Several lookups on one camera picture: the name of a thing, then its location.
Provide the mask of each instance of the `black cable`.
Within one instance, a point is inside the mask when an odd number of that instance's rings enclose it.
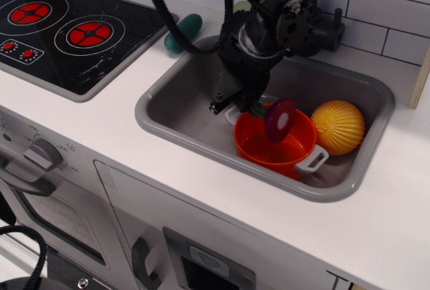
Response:
[[[231,32],[232,25],[233,25],[233,0],[224,0],[225,4],[225,14],[224,14],[224,24],[221,28],[220,37],[218,39],[218,42],[209,50],[200,50],[199,48],[195,47],[192,43],[189,42],[187,37],[182,34],[181,30],[176,25],[175,20],[173,19],[172,15],[170,14],[169,10],[167,9],[167,6],[164,2],[164,0],[153,0],[155,8],[157,8],[157,11],[161,14],[163,17],[167,28],[169,28],[169,31],[172,33],[173,37],[177,40],[179,45],[181,45],[185,50],[188,52],[195,54],[195,55],[209,55],[215,53],[221,45],[225,43],[228,39],[228,35]]]
[[[39,243],[40,254],[39,254],[38,263],[36,265],[36,268],[34,268],[32,275],[30,275],[30,278],[28,278],[27,283],[23,289],[23,290],[35,290],[37,282],[39,281],[39,278],[40,278],[40,274],[42,273],[43,264],[45,263],[45,260],[46,260],[46,243],[43,237],[39,233],[37,233],[35,230],[28,228],[26,226],[15,225],[15,226],[3,226],[2,228],[0,228],[0,235],[7,234],[7,233],[14,233],[14,232],[23,233],[29,238],[32,238],[33,240],[37,241],[37,243]]]

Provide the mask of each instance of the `gray sink basin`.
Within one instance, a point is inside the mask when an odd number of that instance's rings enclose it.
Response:
[[[206,38],[200,46],[209,47],[214,40]],[[262,101],[291,97],[311,116],[322,103],[340,99],[356,105],[365,118],[359,148],[330,156],[318,171],[296,181],[236,155],[232,126],[224,117],[229,107],[218,115],[209,111],[220,71],[216,54],[185,54],[139,99],[137,122],[152,134],[310,201],[338,201],[359,188],[394,110],[393,94],[385,84],[299,56],[284,59],[271,71]]]

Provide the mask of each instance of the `stovetop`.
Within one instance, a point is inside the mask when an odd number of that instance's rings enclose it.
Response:
[[[165,32],[125,0],[0,0],[0,69],[84,102]]]

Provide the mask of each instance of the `oven window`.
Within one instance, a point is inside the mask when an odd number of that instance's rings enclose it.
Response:
[[[105,264],[89,222],[79,211],[53,196],[19,194],[36,219]]]

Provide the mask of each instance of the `door handle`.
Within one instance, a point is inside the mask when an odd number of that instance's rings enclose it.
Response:
[[[139,238],[132,247],[132,268],[134,276],[148,290],[157,290],[161,285],[160,277],[152,272],[148,275],[145,259],[149,254],[149,247],[143,238]]]
[[[51,195],[56,187],[49,181],[39,178],[36,181],[25,181],[7,171],[7,159],[0,156],[0,179],[3,179],[10,187],[23,193],[47,197]]]

